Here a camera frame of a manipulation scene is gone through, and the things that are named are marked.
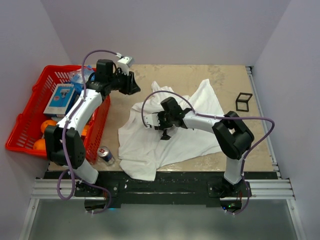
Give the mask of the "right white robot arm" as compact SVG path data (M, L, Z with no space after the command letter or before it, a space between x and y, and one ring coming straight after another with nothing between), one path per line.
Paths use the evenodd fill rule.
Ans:
M226 156L223 192L230 197L240 190L243 179L243 163L255 139L247 125L234 112L223 116L205 116L191 108L182 109L175 98L168 97L161 103L162 111L144 117L145 123L155 130L163 131L162 139L169 140L167 129L172 127L201 130L214 134L220 149Z

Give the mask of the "white printed t-shirt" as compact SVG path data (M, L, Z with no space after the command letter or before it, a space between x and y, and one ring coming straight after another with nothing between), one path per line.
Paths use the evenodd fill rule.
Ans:
M146 103L135 103L128 121L118 129L118 157L127 175L154 181L157 169L163 166L221 151L216 136L206 131L173 128L168 131L170 139L162 140L161 131L146 128L141 115L162 111L160 102L173 95L171 87L161 87L156 81L151 90L155 94Z

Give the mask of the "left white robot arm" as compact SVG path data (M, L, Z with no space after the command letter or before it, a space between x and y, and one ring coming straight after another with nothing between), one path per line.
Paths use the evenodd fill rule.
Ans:
M86 191L92 196L99 196L104 184L97 180L98 171L86 159L86 149L81 133L94 111L103 103L111 91L124 95L140 92L130 71L134 59L122 56L117 62L100 59L96 70L82 90L78 100L67 115L55 126L48 126L44 131L47 158L57 165L69 167L73 173L86 181Z

